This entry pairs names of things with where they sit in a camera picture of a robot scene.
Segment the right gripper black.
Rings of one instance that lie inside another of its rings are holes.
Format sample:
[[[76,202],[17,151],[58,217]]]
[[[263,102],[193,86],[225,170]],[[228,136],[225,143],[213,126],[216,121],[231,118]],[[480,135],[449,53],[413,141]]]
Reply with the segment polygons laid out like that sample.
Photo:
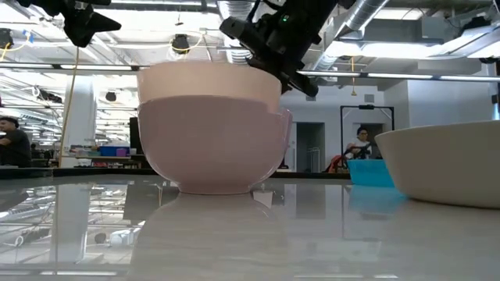
[[[273,10],[261,15],[255,23],[230,16],[220,31],[236,39],[253,57],[251,67],[275,76],[281,83],[281,94],[301,91],[314,98],[318,86],[298,71],[305,66],[302,58],[313,44],[319,44],[319,32],[338,0],[286,0],[281,4],[263,0]]]

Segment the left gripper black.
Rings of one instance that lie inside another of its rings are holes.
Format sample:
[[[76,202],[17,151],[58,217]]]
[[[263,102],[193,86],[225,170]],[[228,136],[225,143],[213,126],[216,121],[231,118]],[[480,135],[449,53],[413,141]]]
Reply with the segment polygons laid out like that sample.
[[[96,33],[119,30],[122,25],[109,17],[95,12],[93,5],[110,5],[111,0],[17,0],[22,7],[35,5],[50,16],[62,14],[67,37],[79,47],[85,48]]]

